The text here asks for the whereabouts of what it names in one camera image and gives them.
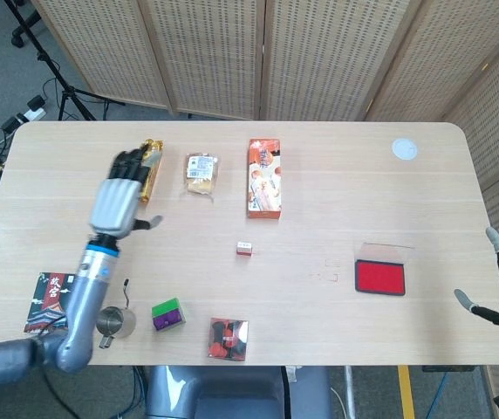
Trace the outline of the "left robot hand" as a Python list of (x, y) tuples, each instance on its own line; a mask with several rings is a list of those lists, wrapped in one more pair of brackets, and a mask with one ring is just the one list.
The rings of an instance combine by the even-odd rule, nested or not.
[(163, 216), (150, 221), (137, 218), (141, 192), (150, 168), (143, 163), (148, 145), (122, 151), (113, 160), (107, 178), (100, 184), (89, 224), (100, 235), (120, 240), (133, 230), (151, 230), (158, 226)]

